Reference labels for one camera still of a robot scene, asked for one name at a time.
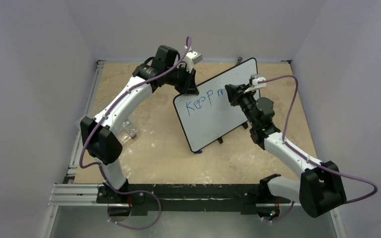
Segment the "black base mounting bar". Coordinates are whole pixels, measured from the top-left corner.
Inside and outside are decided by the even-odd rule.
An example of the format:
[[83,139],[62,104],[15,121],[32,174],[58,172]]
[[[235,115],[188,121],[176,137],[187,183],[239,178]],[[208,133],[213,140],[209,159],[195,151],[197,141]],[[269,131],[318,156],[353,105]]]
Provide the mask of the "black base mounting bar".
[[98,186],[96,202],[122,206],[133,216],[158,212],[238,212],[257,215],[263,204],[289,203],[263,191],[260,184],[128,184],[121,194]]

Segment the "aluminium frame rail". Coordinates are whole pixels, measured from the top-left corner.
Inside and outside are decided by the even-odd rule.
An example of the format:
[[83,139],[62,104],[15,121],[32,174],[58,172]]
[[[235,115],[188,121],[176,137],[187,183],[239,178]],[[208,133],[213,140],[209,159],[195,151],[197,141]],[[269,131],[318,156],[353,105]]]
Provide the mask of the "aluminium frame rail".
[[[90,115],[92,113],[92,110],[94,109],[99,83],[101,81],[101,76],[106,62],[107,61],[103,59],[99,59],[96,62],[92,86],[90,89],[88,99],[86,101],[84,112],[85,116]],[[52,236],[52,230],[55,226],[55,222],[58,218],[58,211],[61,207],[73,205],[88,206],[95,204],[94,199],[86,200],[83,196],[84,191],[91,190],[91,185],[74,183],[74,179],[79,168],[78,164],[80,160],[80,152],[82,150],[82,138],[79,127],[79,121],[77,120],[74,125],[76,126],[76,137],[70,156],[70,161],[62,182],[55,183],[52,188],[51,196],[46,210],[44,225],[39,235],[39,237],[41,238],[50,238]]]

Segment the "clear plastic bag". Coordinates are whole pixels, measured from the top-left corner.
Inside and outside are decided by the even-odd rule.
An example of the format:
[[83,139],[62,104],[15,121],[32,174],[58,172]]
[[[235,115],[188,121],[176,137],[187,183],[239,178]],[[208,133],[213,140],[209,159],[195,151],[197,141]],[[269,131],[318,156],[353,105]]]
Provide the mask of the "clear plastic bag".
[[[80,130],[81,140],[85,142],[89,132],[95,127],[95,124],[102,118],[96,115],[94,118],[83,116],[76,122]],[[121,144],[125,144],[129,139],[137,136],[137,126],[128,118],[128,115],[120,115],[119,113],[110,113],[102,122],[102,127],[108,126],[109,130],[116,136]]]

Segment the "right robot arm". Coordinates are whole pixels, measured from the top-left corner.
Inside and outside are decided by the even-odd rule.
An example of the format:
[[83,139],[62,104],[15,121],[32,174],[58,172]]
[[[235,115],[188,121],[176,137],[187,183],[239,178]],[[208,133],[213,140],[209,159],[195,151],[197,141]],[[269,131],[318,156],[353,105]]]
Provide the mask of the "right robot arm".
[[287,198],[299,203],[312,218],[345,204],[347,197],[338,166],[300,151],[273,123],[273,101],[266,97],[255,99],[254,92],[248,89],[244,84],[227,84],[229,103],[239,106],[248,119],[253,142],[277,157],[299,178],[295,181],[273,175],[262,179],[258,189],[260,198],[266,202],[276,197]]

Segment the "white whiteboard black frame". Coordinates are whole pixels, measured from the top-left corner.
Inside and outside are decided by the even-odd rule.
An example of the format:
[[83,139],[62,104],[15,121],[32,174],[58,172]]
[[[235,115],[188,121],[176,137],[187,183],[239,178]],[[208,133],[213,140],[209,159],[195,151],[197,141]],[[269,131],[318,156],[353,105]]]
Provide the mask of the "white whiteboard black frame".
[[198,153],[247,122],[241,109],[230,105],[225,85],[247,84],[250,76],[257,72],[256,59],[249,58],[198,84],[198,95],[177,95],[173,99],[174,108],[193,153]]

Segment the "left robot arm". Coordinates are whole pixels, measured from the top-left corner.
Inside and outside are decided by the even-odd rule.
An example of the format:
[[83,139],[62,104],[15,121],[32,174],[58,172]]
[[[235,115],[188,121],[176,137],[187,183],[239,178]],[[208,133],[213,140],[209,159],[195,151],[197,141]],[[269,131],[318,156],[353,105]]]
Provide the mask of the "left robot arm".
[[80,121],[83,148],[79,166],[82,169],[97,165],[109,188],[109,197],[124,202],[131,193],[119,157],[123,145],[118,139],[124,123],[132,112],[158,88],[173,86],[181,95],[198,95],[194,65],[202,61],[202,54],[186,45],[183,55],[171,47],[161,45],[154,56],[138,65],[122,91],[100,113]]

